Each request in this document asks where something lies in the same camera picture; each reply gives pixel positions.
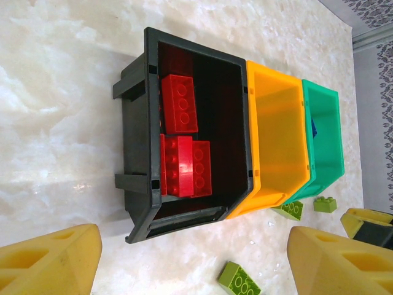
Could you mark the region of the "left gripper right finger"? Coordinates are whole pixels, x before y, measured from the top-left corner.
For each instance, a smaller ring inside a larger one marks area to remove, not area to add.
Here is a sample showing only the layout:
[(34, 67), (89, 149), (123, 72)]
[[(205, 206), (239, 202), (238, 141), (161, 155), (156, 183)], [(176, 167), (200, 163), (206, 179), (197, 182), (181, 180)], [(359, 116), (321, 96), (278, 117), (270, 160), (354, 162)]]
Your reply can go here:
[(298, 294), (392, 294), (392, 251), (310, 227), (291, 228)]

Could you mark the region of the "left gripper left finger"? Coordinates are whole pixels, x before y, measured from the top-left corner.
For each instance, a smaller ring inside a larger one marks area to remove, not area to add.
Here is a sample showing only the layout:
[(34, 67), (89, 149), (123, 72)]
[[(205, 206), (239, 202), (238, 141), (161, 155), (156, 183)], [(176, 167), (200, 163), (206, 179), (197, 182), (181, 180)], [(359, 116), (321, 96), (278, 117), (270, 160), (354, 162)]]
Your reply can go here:
[(102, 253), (96, 224), (1, 247), (1, 294), (90, 294)]

